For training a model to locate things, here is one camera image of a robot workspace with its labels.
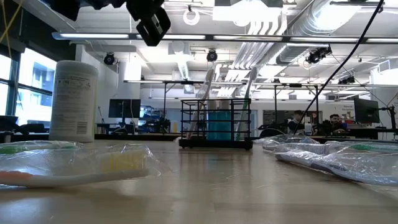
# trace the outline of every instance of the blue container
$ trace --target blue container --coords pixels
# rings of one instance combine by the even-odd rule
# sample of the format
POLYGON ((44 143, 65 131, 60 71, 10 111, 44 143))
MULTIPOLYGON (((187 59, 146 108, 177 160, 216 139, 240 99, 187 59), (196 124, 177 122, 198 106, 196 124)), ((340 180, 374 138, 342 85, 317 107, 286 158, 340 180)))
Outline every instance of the blue container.
MULTIPOLYGON (((209 121, 207 124, 208 131, 216 131, 217 130, 217 122, 211 122, 211 120, 217 120, 217 112, 209 111, 208 118, 209 121)), ((207 140, 217 140, 218 133, 207 133, 207 140)))
POLYGON ((208 133, 207 140, 231 140, 231 112, 230 111, 210 111, 208 113, 209 131, 225 131, 225 133, 208 133))

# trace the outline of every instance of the black metal rack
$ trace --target black metal rack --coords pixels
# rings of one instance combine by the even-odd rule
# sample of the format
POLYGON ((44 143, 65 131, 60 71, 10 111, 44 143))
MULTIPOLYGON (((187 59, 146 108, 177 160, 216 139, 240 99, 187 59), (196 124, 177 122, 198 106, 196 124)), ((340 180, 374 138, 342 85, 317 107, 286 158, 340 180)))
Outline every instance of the black metal rack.
POLYGON ((224 147, 224 148, 243 148, 246 150, 250 150, 253 146, 252 141, 249 140, 250 137, 250 104, 251 99, 210 99, 210 100, 181 100, 181 140, 179 140, 179 144, 181 147, 224 147), (230 109, 219 109, 213 110, 208 109, 209 101, 228 101, 230 109), (209 119, 209 112, 219 112, 219 111, 227 111, 229 113, 229 119, 209 119), (247 119, 235 119, 234 116, 236 114, 247 114, 247 119), (184 119, 184 114, 189 115, 189 119, 184 119), (192 122, 196 122, 197 125, 195 129, 190 131, 183 130, 183 124, 192 122), (229 123, 229 130, 208 130, 209 123, 229 123), (247 130, 245 131, 235 131, 238 127, 238 123, 247 124, 247 130), (192 133, 191 139, 183 139, 184 136, 187 136, 189 133, 192 133), (230 138, 224 140, 209 140, 209 133, 229 133, 230 138), (245 140, 243 141, 235 141, 236 135, 243 134, 245 140))

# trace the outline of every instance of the product label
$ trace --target product label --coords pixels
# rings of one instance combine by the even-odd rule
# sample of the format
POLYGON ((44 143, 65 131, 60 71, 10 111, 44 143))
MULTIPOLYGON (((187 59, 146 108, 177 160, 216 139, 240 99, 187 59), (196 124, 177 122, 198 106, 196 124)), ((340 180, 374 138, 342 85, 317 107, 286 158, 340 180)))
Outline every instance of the product label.
POLYGON ((50 131, 56 135, 92 135, 96 77, 58 72, 55 76, 50 131))

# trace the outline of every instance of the workbench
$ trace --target workbench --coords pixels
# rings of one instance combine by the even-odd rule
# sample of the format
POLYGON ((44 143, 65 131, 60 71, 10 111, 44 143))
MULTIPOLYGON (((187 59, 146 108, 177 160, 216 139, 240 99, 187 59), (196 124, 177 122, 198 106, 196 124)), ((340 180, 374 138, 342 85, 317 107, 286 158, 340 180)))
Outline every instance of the workbench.
POLYGON ((66 187, 0 186, 0 223, 397 223, 398 200, 363 185, 252 151, 148 145, 173 172, 66 187))

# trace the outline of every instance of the plastic wrapper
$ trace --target plastic wrapper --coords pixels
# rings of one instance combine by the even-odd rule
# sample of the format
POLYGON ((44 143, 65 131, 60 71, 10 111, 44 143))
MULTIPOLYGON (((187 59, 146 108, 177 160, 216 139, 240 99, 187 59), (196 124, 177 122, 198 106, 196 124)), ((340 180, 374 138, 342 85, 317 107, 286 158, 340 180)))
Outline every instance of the plastic wrapper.
POLYGON ((68 141, 24 141, 0 144, 0 154, 14 154, 36 149, 78 149, 82 143, 68 141))
POLYGON ((159 176, 167 171, 169 168, 142 144, 36 149, 0 155, 0 184, 26 187, 63 187, 159 176))
POLYGON ((275 156, 364 184, 398 186, 396 150, 396 144, 378 142, 329 142, 324 151, 319 145, 283 144, 275 156))
POLYGON ((324 144, 307 144, 307 143, 285 143, 276 146, 275 153, 289 151, 307 151, 318 155, 329 154, 328 148, 324 144))
POLYGON ((259 140, 262 141, 262 148, 267 151, 275 151, 277 149, 277 146, 285 143, 319 144, 319 142, 313 140, 312 138, 293 134, 280 134, 277 136, 266 137, 259 140))

